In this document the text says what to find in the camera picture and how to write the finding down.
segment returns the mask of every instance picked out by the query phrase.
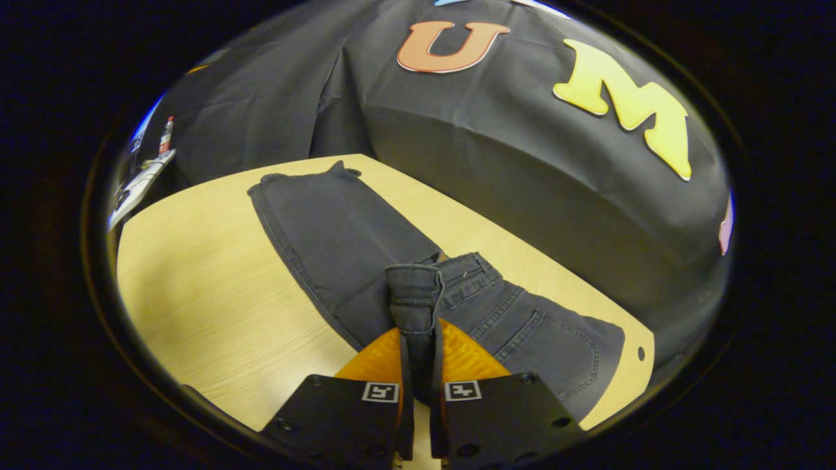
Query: wooden table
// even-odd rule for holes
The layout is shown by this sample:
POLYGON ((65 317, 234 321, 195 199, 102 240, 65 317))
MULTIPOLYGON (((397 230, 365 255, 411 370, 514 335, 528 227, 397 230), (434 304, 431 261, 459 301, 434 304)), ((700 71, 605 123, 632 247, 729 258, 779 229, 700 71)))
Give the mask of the wooden table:
MULTIPOLYGON (((337 160, 362 171, 367 185, 450 257, 479 252, 508 281, 624 330, 619 367, 582 428, 645 390, 654 339, 638 320, 510 232, 362 155, 226 176, 167 197, 125 224, 117 263, 125 307, 140 337, 178 381, 258 431, 305 376, 333 375, 356 355, 293 280, 247 195, 263 175, 319 173, 337 160)), ((405 462, 407 468, 439 467, 430 457, 428 416, 416 403, 415 460, 405 462)))

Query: letter u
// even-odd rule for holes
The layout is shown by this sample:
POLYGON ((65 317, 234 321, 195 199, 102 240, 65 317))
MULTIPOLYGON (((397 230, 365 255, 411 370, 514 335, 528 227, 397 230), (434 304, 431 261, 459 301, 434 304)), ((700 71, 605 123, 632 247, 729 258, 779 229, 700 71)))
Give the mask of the letter u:
POLYGON ((450 55, 430 54, 430 48, 438 36, 445 29, 450 29, 454 23, 449 21, 428 21, 413 24, 410 27, 410 37, 400 46, 398 64, 414 72, 432 72, 447 74, 459 70, 469 69, 484 59, 488 49, 499 34, 511 31, 506 26, 493 23, 468 23, 465 28, 471 33, 467 37, 459 52, 450 55))

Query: red bottle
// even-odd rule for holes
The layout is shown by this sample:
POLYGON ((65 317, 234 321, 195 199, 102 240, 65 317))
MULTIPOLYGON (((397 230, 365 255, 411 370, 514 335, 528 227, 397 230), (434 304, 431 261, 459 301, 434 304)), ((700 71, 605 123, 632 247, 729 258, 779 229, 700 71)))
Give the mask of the red bottle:
POLYGON ((166 153, 171 148, 172 129, 174 129, 174 116, 169 116, 166 128, 162 131, 162 137, 160 137, 160 152, 158 155, 166 153))

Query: letter m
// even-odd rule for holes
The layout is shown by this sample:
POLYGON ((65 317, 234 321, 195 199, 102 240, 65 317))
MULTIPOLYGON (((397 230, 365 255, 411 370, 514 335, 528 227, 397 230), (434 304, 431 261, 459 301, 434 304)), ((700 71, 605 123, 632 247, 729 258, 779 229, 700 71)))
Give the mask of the letter m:
POLYGON ((606 84, 615 114, 626 130, 635 129, 656 114, 656 125, 645 131, 647 146, 683 180, 690 180, 685 122, 688 113, 682 104, 656 83, 637 87, 606 53, 572 39, 564 42, 575 50, 575 66, 568 83, 554 85, 554 94, 594 115, 605 115, 609 107, 601 99, 601 84, 606 84))

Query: jeans waistband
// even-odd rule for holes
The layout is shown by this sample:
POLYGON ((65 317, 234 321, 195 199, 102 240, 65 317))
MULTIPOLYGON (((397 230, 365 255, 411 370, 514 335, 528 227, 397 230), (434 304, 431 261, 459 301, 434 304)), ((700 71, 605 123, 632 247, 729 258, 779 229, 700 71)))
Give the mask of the jeans waistband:
POLYGON ((479 253, 468 253, 430 266, 396 264, 386 268, 386 276, 393 301, 431 306, 434 315, 454 309, 502 279, 479 253))

